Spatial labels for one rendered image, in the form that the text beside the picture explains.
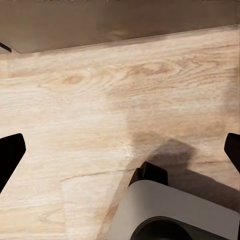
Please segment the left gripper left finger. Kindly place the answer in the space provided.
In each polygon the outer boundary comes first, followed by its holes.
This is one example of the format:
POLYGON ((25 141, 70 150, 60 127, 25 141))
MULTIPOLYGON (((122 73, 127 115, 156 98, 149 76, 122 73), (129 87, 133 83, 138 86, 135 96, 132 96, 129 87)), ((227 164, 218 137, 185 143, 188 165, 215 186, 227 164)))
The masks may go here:
POLYGON ((0 193, 26 152, 21 133, 0 138, 0 193))

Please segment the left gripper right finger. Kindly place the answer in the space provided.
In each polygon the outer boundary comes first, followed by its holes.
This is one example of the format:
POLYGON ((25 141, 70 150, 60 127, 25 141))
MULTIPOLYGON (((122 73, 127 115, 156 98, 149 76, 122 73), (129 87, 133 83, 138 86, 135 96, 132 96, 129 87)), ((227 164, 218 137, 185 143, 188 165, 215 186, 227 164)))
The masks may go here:
POLYGON ((230 158, 238 172, 240 173, 240 135, 235 133, 228 133, 224 151, 230 158))

